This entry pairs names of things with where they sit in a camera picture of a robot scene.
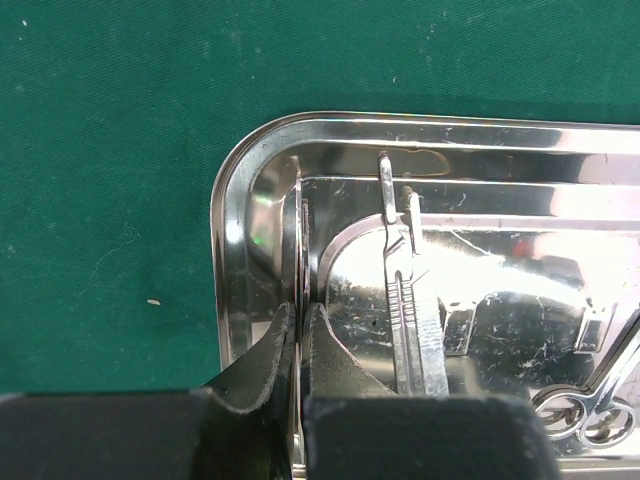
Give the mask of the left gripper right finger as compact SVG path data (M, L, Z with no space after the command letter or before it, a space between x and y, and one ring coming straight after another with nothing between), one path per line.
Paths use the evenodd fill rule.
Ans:
M541 422L510 396L402 397L336 339L323 305L305 325L310 479L557 479Z

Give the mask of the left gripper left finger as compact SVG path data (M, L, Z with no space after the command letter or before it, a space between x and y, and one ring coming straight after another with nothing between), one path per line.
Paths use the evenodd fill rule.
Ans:
M296 309L200 388L1 398L4 479L289 479Z

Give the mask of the steel instrument tray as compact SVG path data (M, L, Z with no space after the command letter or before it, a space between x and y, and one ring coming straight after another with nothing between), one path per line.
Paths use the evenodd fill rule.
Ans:
M446 397L396 390L381 152L408 227L402 189L419 194ZM638 416L618 445L553 441L532 406L550 385L584 385L639 319L637 127L355 112L301 113L259 127L229 153L211 197L222 371L263 337L282 304L295 307L292 156L301 168L305 313L323 305L365 371L402 397L524 401L559 479L638 477L639 363L616 393Z

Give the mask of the dark green surgical cloth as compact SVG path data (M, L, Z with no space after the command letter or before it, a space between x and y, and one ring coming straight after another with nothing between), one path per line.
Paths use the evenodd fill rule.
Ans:
M635 1L5 1L1 388L219 370L209 202L311 110L635 124Z

